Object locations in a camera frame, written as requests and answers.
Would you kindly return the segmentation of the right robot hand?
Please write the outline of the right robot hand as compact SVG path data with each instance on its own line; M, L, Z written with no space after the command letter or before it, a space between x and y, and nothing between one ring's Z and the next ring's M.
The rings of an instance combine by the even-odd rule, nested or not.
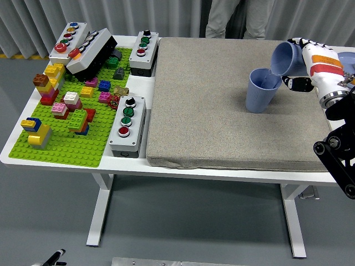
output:
M309 92L315 87L321 103L330 95L348 94L350 88L343 83L344 71L337 52L326 44L310 39L292 38L288 42L302 49L307 72L305 78L283 76L282 80L289 89Z

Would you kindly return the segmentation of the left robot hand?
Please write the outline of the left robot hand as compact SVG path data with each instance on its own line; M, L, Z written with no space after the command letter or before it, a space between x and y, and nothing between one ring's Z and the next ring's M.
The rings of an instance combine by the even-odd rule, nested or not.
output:
M65 253L66 253L65 249L59 249L53 255L51 255L45 262L34 263L32 264L32 266L52 266L52 265L65 266L67 265L67 262L59 261L61 256L64 255Z

